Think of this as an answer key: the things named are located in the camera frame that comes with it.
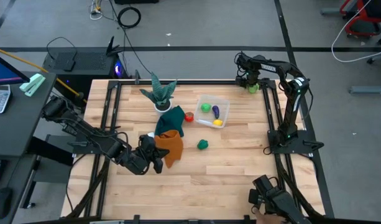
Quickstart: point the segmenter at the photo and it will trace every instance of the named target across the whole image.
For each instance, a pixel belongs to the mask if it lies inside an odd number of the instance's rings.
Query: green toy
[[[208,103],[203,103],[201,105],[201,110],[204,112],[204,113],[208,113],[211,109],[211,105],[208,104]]]
[[[255,84],[253,86],[248,86],[248,92],[249,93],[255,93],[257,90],[259,90],[259,84]]]
[[[198,144],[197,144],[197,148],[199,150],[206,149],[207,147],[208,147],[208,141],[206,141],[204,139],[200,140],[200,142],[198,142]]]

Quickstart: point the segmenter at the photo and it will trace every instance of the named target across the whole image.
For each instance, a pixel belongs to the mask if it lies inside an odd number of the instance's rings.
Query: computer mouse
[[[12,189],[5,187],[0,189],[0,219],[5,218],[11,209]]]

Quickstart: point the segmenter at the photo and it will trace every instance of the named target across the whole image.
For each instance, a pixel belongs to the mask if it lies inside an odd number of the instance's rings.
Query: clear plastic container
[[[204,113],[201,109],[201,105],[203,103],[208,103],[211,105],[211,109],[209,112]],[[213,124],[214,120],[216,120],[214,112],[212,110],[213,106],[218,106],[219,108],[219,118],[221,121],[223,121],[222,126],[218,126]],[[229,115],[229,107],[230,107],[230,101],[225,100],[216,96],[211,95],[201,95],[200,99],[197,102],[197,108],[195,113],[195,121],[200,124],[205,124],[207,126],[213,127],[213,128],[223,128],[225,127],[227,116]]]

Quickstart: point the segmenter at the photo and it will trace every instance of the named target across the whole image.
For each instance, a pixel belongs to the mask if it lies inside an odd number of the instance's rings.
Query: red chair
[[[369,0],[356,0],[356,8],[359,12],[357,12],[354,7],[351,11],[344,11],[344,8],[350,1],[351,0],[346,0],[339,10],[340,13],[344,15],[344,19],[350,19],[358,13],[345,27],[346,33],[348,33],[348,35],[367,37],[379,35],[381,33],[381,26],[379,24],[381,22],[381,0],[371,0],[363,10],[361,9]]]

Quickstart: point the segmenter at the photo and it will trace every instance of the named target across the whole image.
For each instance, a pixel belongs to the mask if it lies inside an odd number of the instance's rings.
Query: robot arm
[[[169,150],[155,147],[153,138],[142,135],[139,137],[139,146],[135,150],[126,141],[118,138],[121,133],[108,133],[105,130],[94,128],[74,111],[73,105],[64,98],[52,96],[51,100],[44,106],[42,117],[47,121],[65,123],[86,136],[87,143],[99,149],[104,156],[113,163],[124,166],[135,175],[143,175],[149,169],[149,164],[154,163],[156,173],[161,173],[162,158],[169,153]]]
[[[277,143],[284,146],[298,138],[298,127],[295,120],[300,106],[300,99],[309,90],[309,80],[295,65],[288,62],[267,60],[261,55],[251,58],[241,52],[236,56],[235,63],[240,71],[244,71],[243,75],[237,74],[236,83],[244,88],[250,88],[260,83],[258,79],[259,70],[273,72],[279,76],[279,86],[283,88],[288,99],[283,123],[278,127]],[[295,79],[288,82],[288,73],[293,75]]]
[[[282,168],[278,170],[278,172],[284,174],[283,172],[285,172],[285,170]],[[295,202],[290,193],[277,186],[274,187],[266,175],[260,176],[252,182],[255,189],[250,189],[248,201],[254,204],[254,207],[258,209],[264,203],[266,213],[277,214],[286,218],[289,223],[292,224],[381,224],[381,222],[377,221],[349,220],[323,216],[313,209],[295,185],[287,181],[289,177],[287,175],[284,177],[292,194],[300,199],[302,207],[305,209],[308,217],[304,216],[304,214],[295,207]]]

